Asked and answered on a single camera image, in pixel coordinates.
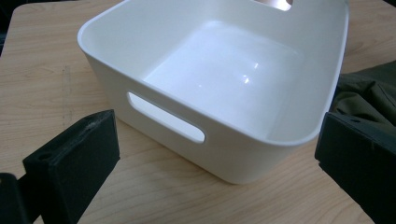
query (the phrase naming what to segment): cloth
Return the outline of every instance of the cloth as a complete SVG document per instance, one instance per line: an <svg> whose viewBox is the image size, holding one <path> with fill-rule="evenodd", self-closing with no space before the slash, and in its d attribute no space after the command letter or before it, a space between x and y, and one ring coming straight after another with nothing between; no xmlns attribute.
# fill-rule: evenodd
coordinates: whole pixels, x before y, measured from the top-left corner
<svg viewBox="0 0 396 224"><path fill-rule="evenodd" d="M342 74L331 111L396 126L396 61Z"/></svg>

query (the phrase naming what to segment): storage bin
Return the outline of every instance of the storage bin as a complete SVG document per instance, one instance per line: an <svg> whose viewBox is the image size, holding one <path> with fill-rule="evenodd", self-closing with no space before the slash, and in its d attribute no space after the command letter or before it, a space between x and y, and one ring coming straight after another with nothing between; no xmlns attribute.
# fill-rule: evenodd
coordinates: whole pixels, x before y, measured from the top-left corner
<svg viewBox="0 0 396 224"><path fill-rule="evenodd" d="M129 0L78 43L119 119L245 184L318 134L347 23L346 0Z"/></svg>

